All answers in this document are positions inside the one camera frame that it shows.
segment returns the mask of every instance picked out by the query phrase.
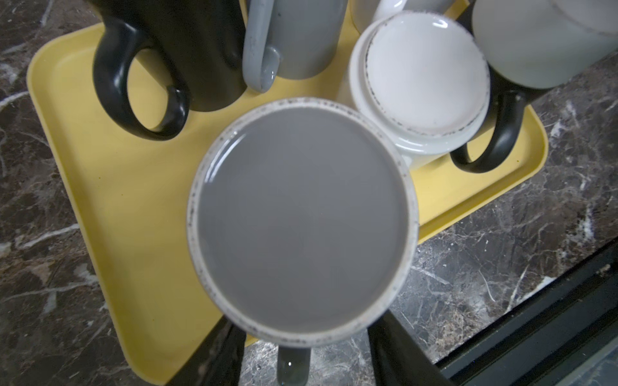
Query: yellow tray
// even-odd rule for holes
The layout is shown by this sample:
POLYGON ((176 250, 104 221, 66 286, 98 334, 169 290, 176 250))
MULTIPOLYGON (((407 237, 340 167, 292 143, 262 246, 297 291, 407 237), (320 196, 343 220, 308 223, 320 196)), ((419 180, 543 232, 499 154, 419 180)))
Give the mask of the yellow tray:
MULTIPOLYGON (((464 8, 462 1, 451 16, 464 8)), ((188 255, 185 211, 193 175, 216 136, 238 116, 275 99, 334 99, 358 33, 350 16, 332 64, 304 81, 277 78, 265 94, 251 91, 225 109, 191 112, 180 135, 164 142, 137 138, 103 111, 92 60, 103 32, 95 25, 49 42, 28 70, 28 89, 52 149, 122 350, 145 380, 164 384, 221 316, 203 291, 188 255)), ((147 125, 162 116, 165 91, 139 63, 130 98, 147 125)), ((478 154, 489 140, 471 146, 478 154)), ((528 108, 518 142, 503 165, 486 174, 457 170, 448 158, 412 173, 427 240, 530 178, 548 150, 545 131, 528 108)))

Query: marble countertop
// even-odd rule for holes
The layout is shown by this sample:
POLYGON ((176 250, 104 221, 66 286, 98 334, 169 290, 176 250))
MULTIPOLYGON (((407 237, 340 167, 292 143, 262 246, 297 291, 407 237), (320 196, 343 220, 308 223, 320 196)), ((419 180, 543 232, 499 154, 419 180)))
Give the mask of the marble countertop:
MULTIPOLYGON (((144 385, 127 365, 28 96, 30 59, 97 22, 81 0, 0 4, 0 384, 144 385)), ((391 310, 437 361, 618 235, 618 54, 534 103, 549 157, 533 178, 418 248, 391 310)), ((243 385, 272 385, 276 347, 243 385)), ((366 333, 317 348, 310 385, 373 385, 366 333)))

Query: speckled rim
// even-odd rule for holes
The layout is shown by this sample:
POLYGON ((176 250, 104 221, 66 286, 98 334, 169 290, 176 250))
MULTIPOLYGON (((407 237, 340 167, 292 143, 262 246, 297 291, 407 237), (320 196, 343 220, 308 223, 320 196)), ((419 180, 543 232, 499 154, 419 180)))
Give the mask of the speckled rim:
POLYGON ((487 65, 487 61, 485 60, 485 55, 481 52, 481 50, 476 46, 476 43, 474 42, 474 37, 472 36, 472 34, 470 34, 470 32, 468 32, 464 27, 462 27, 459 23, 455 22, 455 20, 450 19, 449 17, 446 17, 442 14, 438 14, 436 12, 431 12, 431 11, 411 11, 411 10, 406 10, 406 11, 402 11, 399 12, 391 17, 389 17, 386 20, 383 20, 379 25, 377 25, 372 33, 371 36, 369 37, 369 41, 367 43, 367 48, 362 56, 362 71, 363 71, 363 82, 364 82, 364 86, 368 91, 368 94, 371 96, 371 100, 373 101, 373 103, 375 104, 375 106, 378 108, 378 110, 380 111, 380 113, 382 113, 383 116, 385 116, 385 118, 387 118, 389 121, 391 121, 392 123, 396 124, 398 127, 402 128, 403 130, 406 130, 408 132, 412 132, 416 135, 420 135, 420 136, 424 136, 424 137, 428 137, 428 138, 446 138, 452 135, 455 135, 459 132, 464 132, 469 130, 470 128, 474 128, 476 127, 476 123, 478 121, 478 118, 480 115, 483 114, 483 118, 485 117, 485 114, 487 112, 487 108, 489 105, 489 91, 490 91, 490 79, 489 79, 489 67, 487 65), (416 127, 414 126, 409 126, 409 125, 405 125, 402 122, 399 122, 394 116, 393 114, 389 113, 388 110, 386 109, 385 106, 383 106, 380 101, 378 100, 378 98, 375 95, 375 92, 373 91, 373 87, 371 85, 371 81, 369 79, 369 55, 371 52, 371 47, 374 45, 374 40, 378 37, 378 35, 382 34, 382 32, 384 31, 384 29, 386 27, 388 27, 388 25, 397 20, 397 19, 401 19, 404 17, 408 17, 410 15, 428 15, 428 16, 432 16, 432 17, 439 17, 440 19, 446 19, 449 21, 449 23, 452 23, 454 28, 462 31, 465 33, 465 36, 467 36, 470 39, 470 42, 472 42, 472 46, 474 48, 476 48, 476 50, 478 51, 478 53, 480 54, 483 62, 485 63, 485 83, 486 83, 486 87, 485 87, 485 95, 483 95, 482 97, 482 102, 479 103, 476 111, 474 111, 473 113, 470 114, 470 116, 468 117, 467 123, 463 124, 463 125, 456 125, 456 128, 447 132, 447 133, 441 133, 441 134, 429 134, 426 132, 423 132, 421 130, 418 130, 416 127))
POLYGON ((206 155, 204 155, 204 158, 202 159, 195 175, 195 179, 193 180, 187 206, 187 239, 191 260, 193 261, 195 272, 197 273, 202 286, 210 296, 211 300, 233 323, 244 329, 249 334, 267 341, 298 348, 326 345, 345 339, 354 333, 367 328, 384 312, 386 312, 403 287, 410 266, 412 265, 412 259, 418 243, 418 228, 418 203, 416 192, 414 190, 412 179, 410 178, 410 172, 405 165, 402 156, 399 152, 397 152, 395 145, 376 125, 371 123, 367 118, 360 115, 356 111, 339 103, 319 98, 291 98, 278 100, 253 109, 231 123, 230 126, 223 130, 223 132, 211 145, 210 149, 206 152, 206 155), (221 150, 224 149, 225 146, 238 135, 241 129, 246 128, 252 122, 272 112, 297 108, 320 109, 334 112, 345 117, 346 119, 356 122, 358 127, 363 128, 368 133, 372 134, 374 139, 381 143, 386 152, 391 156, 393 166, 399 171, 398 175, 400 176, 400 181, 405 189, 405 200, 407 205, 406 210, 408 211, 408 229, 406 232, 407 242, 405 244, 404 252, 402 253, 399 266, 393 274, 391 281, 378 299, 366 308, 361 315, 345 324, 322 332, 300 334, 285 332, 260 324, 259 322, 254 321, 244 315, 226 299, 226 297, 219 291, 219 288, 216 286, 211 273, 206 266, 205 259, 203 258, 203 251, 199 245, 197 229, 197 216, 200 205, 198 198, 201 195, 201 189, 204 185, 203 181, 205 180, 213 161, 219 157, 221 150))

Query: black mug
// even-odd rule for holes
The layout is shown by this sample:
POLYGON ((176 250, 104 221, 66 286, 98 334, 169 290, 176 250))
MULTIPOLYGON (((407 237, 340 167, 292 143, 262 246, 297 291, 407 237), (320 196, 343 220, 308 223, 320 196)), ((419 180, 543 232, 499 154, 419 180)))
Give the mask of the black mug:
POLYGON ((189 109, 214 111, 238 99, 245 25, 236 0, 87 0, 105 24, 95 52, 96 95, 115 123, 150 140, 174 138, 189 109), (167 108, 149 130, 129 103, 127 79, 138 60, 167 89, 167 108))

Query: gray mug handle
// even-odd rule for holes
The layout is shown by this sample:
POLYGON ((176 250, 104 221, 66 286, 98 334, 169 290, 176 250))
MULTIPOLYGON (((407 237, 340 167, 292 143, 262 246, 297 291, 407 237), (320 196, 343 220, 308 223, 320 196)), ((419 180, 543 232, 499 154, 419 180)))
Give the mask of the gray mug handle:
POLYGON ((305 386, 309 379, 310 348, 279 346, 277 354, 277 384, 305 386))
POLYGON ((251 0, 248 10, 242 76, 250 88, 260 93, 270 89, 279 69, 279 53, 266 45, 273 6, 274 0, 251 0))

